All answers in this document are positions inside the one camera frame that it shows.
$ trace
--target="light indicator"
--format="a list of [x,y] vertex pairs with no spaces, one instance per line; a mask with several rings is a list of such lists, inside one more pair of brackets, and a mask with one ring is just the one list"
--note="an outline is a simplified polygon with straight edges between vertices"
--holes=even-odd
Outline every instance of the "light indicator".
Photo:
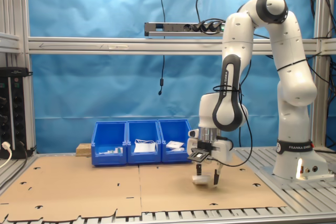
[[296,178],[300,178],[301,175],[301,165],[302,165],[302,158],[298,160],[298,167],[296,171]]

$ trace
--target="blue backdrop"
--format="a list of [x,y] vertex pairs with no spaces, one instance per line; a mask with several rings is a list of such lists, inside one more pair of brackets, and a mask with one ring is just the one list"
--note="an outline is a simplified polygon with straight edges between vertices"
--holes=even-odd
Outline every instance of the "blue backdrop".
[[[201,20],[227,18],[248,0],[199,0]],[[286,0],[303,38],[313,36],[309,0]],[[167,22],[197,22],[196,0],[163,0]],[[145,22],[162,22],[160,0],[29,0],[31,36],[143,38]],[[265,30],[257,30],[267,35]],[[32,55],[37,150],[74,152],[90,142],[96,121],[187,118],[198,124],[202,94],[219,84],[220,56]],[[255,146],[274,146],[277,83],[272,60],[253,56],[243,85]],[[238,132],[228,134],[235,145]],[[242,128],[242,143],[249,146]]]

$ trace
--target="cardboard surface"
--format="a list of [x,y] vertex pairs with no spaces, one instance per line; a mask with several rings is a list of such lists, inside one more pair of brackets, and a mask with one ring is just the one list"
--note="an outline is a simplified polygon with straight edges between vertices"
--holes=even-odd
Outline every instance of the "cardboard surface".
[[[242,161],[234,155],[231,164]],[[217,165],[202,164],[214,176]],[[140,166],[143,212],[283,207],[286,204],[247,165],[224,166],[217,188],[195,186],[195,165]]]
[[69,221],[116,210],[141,215],[139,168],[93,168],[86,157],[40,157],[0,196],[0,217],[9,221]]
[[[232,163],[241,160],[234,156]],[[202,172],[213,178],[215,168],[215,163],[202,165]],[[8,221],[58,222],[115,211],[121,217],[286,205],[247,165],[224,166],[217,188],[195,186],[195,174],[194,164],[98,168],[86,157],[40,157],[0,196],[0,220],[7,214]]]

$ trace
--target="plastic bin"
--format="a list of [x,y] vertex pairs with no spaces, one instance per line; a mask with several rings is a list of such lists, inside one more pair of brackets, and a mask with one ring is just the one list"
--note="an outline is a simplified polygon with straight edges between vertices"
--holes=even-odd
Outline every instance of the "plastic bin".
[[[127,121],[127,130],[127,159],[129,164],[161,162],[161,137],[158,122],[156,120]],[[135,153],[135,139],[155,141],[155,152]]]
[[[190,163],[188,158],[187,143],[188,131],[191,130],[188,120],[159,120],[160,135],[162,141],[162,162],[163,163]],[[169,141],[184,143],[184,151],[173,152],[166,148]]]
[[[92,164],[124,165],[127,163],[126,122],[97,122],[91,142]],[[122,153],[100,154],[122,147]]]

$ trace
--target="franka emika robot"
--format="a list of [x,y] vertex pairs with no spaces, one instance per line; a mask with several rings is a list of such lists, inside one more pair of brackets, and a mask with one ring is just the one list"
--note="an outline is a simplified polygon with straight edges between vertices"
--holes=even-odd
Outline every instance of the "franka emika robot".
[[253,33],[265,27],[270,36],[278,83],[279,135],[273,173],[291,182],[333,179],[326,161],[314,150],[309,139],[307,106],[317,89],[306,61],[300,27],[285,0],[250,0],[231,14],[223,34],[222,76],[219,92],[201,98],[199,125],[189,131],[187,152],[196,162],[195,184],[209,183],[202,175],[202,162],[215,161],[218,184],[221,168],[232,159],[233,144],[221,137],[241,127],[248,112],[239,99],[239,80],[253,51]]

